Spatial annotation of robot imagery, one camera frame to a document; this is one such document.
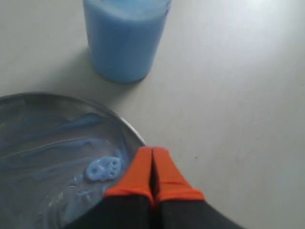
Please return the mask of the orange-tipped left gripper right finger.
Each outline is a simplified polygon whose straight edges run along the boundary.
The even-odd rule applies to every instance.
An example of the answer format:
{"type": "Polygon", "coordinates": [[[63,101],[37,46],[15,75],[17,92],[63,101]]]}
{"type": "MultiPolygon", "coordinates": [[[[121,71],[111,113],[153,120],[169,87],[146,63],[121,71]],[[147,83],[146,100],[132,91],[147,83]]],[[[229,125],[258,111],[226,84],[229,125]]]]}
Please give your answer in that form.
{"type": "Polygon", "coordinates": [[[181,174],[167,149],[152,149],[155,172],[155,204],[162,229],[241,229],[214,209],[202,191],[181,174]]]}

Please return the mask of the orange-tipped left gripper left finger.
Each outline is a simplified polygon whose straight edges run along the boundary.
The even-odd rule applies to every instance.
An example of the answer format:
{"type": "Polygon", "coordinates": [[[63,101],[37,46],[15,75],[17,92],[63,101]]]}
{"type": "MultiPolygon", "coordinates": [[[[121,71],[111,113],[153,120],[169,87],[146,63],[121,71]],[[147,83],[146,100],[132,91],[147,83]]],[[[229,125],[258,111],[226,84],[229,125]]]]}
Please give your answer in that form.
{"type": "Polygon", "coordinates": [[[153,196],[150,188],[152,149],[140,147],[132,164],[102,200],[65,226],[66,229],[148,229],[153,196]]]}

